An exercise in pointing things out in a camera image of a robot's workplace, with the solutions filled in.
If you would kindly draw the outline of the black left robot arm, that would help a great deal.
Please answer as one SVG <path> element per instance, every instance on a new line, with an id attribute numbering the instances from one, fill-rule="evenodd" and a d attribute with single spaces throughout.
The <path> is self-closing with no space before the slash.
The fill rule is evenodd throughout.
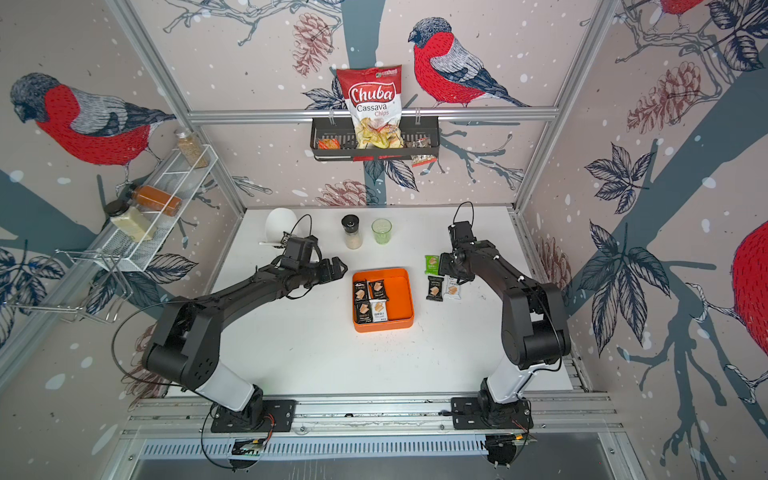
<path id="1" fill-rule="evenodd" d="M 263 393 L 220 359 L 223 332 L 246 314 L 304 287 L 342 279 L 347 265 L 338 257 L 294 261 L 277 257 L 226 289 L 164 307 L 144 351 L 143 367 L 193 391 L 234 414 L 262 417 Z"/>

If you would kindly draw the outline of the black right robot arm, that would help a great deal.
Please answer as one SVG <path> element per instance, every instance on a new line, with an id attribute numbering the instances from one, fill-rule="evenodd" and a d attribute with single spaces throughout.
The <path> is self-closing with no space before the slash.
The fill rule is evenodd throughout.
<path id="1" fill-rule="evenodd" d="M 480 278 L 499 297 L 504 351 L 476 396 L 451 399 L 454 428 L 527 431 L 533 421 L 525 390 L 537 375 L 559 371 L 571 353 L 561 291 L 520 272 L 493 243 L 476 239 L 471 222 L 454 222 L 448 231 L 452 251 L 441 255 L 440 272 L 460 284 Z"/>

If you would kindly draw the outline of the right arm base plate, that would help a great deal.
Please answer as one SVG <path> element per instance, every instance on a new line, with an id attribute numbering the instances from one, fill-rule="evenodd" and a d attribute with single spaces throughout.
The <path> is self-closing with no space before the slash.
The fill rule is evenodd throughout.
<path id="1" fill-rule="evenodd" d="M 450 415 L 456 430 L 504 430 L 533 428 L 531 404 L 527 399 L 500 404 L 489 394 L 475 397 L 452 397 Z"/>

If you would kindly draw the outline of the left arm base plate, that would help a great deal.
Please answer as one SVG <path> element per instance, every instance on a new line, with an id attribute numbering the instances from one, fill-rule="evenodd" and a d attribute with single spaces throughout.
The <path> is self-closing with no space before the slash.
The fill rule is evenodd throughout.
<path id="1" fill-rule="evenodd" d="M 243 411 L 218 406 L 213 413 L 213 433 L 284 433 L 292 427 L 297 401 L 259 399 Z"/>

